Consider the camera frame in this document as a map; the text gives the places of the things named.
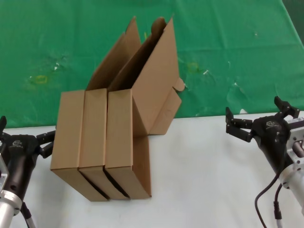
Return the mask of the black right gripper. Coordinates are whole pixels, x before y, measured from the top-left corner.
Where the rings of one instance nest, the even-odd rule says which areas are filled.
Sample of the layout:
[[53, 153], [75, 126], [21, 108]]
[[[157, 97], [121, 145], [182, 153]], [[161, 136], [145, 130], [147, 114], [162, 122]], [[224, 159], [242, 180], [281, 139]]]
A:
[[275, 96], [274, 103], [279, 109], [275, 116], [265, 116], [254, 121], [234, 118], [230, 108], [226, 107], [226, 133], [248, 143], [253, 137], [273, 171], [278, 174], [292, 163], [286, 155], [289, 129], [284, 118], [288, 115], [298, 118], [299, 109], [281, 100], [279, 96]]

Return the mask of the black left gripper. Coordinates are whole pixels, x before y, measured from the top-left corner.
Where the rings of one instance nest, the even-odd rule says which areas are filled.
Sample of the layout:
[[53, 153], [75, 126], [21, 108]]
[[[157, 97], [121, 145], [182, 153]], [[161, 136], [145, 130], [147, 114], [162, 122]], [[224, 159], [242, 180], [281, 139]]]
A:
[[4, 190], [10, 191], [20, 198], [25, 197], [32, 172], [36, 166], [38, 152], [43, 158], [52, 155], [56, 131], [37, 135], [9, 135], [4, 132], [7, 119], [0, 118], [0, 141], [5, 144], [5, 159], [9, 176]]

